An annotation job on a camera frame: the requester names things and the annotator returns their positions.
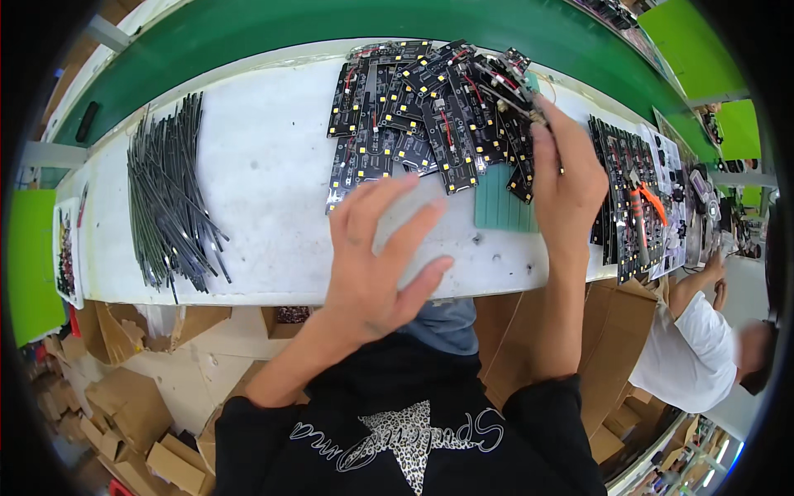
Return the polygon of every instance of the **black sweatshirt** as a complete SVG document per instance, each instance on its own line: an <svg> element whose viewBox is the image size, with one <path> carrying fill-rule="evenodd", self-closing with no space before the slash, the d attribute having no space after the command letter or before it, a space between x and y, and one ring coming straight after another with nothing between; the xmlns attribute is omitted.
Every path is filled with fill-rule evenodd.
<svg viewBox="0 0 794 496"><path fill-rule="evenodd" d="M478 355L391 334L315 378L308 405L231 398L215 494L606 494L577 375L524 387L499 413L479 369Z"/></svg>

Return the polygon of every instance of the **person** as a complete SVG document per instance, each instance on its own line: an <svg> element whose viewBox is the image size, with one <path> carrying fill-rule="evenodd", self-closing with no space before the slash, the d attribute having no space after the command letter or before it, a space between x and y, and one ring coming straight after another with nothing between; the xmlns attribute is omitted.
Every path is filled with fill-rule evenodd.
<svg viewBox="0 0 794 496"><path fill-rule="evenodd" d="M722 312L728 299L722 254L683 278L671 278L669 304L659 302L629 383L689 413L713 408L735 383L752 395L769 380L777 328L751 319L734 331ZM709 305L702 289L714 285Z"/></svg>
<svg viewBox="0 0 794 496"><path fill-rule="evenodd" d="M379 217L418 177L364 183L329 215L325 305L215 424L216 494L606 494L576 369L588 234L607 176L584 129L538 100L551 128L531 127L549 281L548 311L531 329L531 384L502 412L486 399L472 300L426 303L452 258L397 287L444 201L423 206L374 255ZM304 390L310 401L295 405Z"/></svg>

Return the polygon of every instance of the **white t-shirt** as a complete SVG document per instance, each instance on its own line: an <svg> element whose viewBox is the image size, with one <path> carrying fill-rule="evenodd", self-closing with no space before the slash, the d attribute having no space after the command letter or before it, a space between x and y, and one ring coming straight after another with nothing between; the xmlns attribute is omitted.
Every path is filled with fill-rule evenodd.
<svg viewBox="0 0 794 496"><path fill-rule="evenodd" d="M659 302L629 382L668 405L702 413L730 393L736 379L734 350L730 326L702 291L677 321Z"/></svg>

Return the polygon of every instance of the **green conveyor belt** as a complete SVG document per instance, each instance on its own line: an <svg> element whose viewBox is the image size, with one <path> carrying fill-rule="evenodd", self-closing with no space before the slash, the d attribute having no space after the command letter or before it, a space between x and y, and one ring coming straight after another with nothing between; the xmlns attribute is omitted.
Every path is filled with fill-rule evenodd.
<svg viewBox="0 0 794 496"><path fill-rule="evenodd" d="M678 93L632 47L562 0L194 0L140 35L74 105L55 141L75 134L89 102L99 111L87 146L138 107L216 67L257 53L354 37L466 38L514 46L654 122L656 106L701 160L716 150Z"/></svg>

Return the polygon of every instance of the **hand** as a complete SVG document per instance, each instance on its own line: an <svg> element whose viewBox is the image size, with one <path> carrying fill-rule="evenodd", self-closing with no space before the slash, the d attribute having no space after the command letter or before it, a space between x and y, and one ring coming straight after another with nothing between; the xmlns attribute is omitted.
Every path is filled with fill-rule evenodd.
<svg viewBox="0 0 794 496"><path fill-rule="evenodd" d="M331 281L325 306L315 316L326 319L323 332L358 348L412 321L453 264L450 256L428 263L403 290L397 282L427 233L446 210L438 198L423 206L389 238L383 251L372 253L378 219L419 182L381 179L356 188L329 215L333 242Z"/></svg>
<svg viewBox="0 0 794 496"><path fill-rule="evenodd" d="M725 277L725 261L723 254L720 250L715 251L706 261L706 267L703 272L708 273L709 279L712 281L719 281Z"/></svg>
<svg viewBox="0 0 794 496"><path fill-rule="evenodd" d="M536 103L551 125L532 124L535 217L549 261L579 262L587 270L588 234L609 189L607 173L582 126L541 95ZM559 173L557 151L565 173Z"/></svg>
<svg viewBox="0 0 794 496"><path fill-rule="evenodd" d="M728 300L728 283L725 279L720 279L714 284L714 292L717 294L714 296L714 310L718 312L723 311L725 307L725 302Z"/></svg>

